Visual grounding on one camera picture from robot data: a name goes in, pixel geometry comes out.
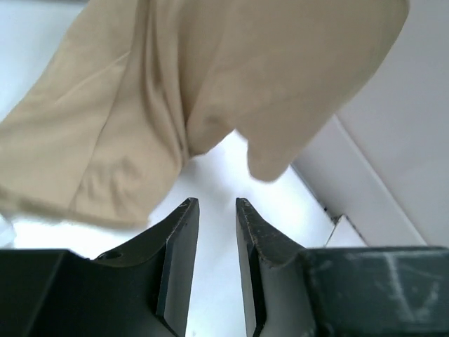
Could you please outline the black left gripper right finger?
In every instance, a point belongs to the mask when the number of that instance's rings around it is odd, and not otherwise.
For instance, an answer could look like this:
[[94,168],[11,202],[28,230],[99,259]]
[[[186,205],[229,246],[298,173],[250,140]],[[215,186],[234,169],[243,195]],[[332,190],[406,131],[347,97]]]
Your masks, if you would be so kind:
[[236,199],[236,237],[247,336],[315,336],[300,252],[244,198]]

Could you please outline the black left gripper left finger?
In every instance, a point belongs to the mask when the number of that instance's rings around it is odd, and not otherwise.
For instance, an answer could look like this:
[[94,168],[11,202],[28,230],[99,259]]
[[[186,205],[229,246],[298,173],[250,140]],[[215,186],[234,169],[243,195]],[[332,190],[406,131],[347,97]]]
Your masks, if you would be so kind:
[[184,336],[198,233],[199,201],[188,198],[99,256],[91,272],[90,336]]

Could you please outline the beige t shirt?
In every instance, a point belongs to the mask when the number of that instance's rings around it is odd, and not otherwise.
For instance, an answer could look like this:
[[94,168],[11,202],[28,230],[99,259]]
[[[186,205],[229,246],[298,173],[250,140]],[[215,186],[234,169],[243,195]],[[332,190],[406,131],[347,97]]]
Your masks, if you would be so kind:
[[89,1],[1,122],[1,213],[144,227],[232,131],[271,182],[370,80],[407,1]]

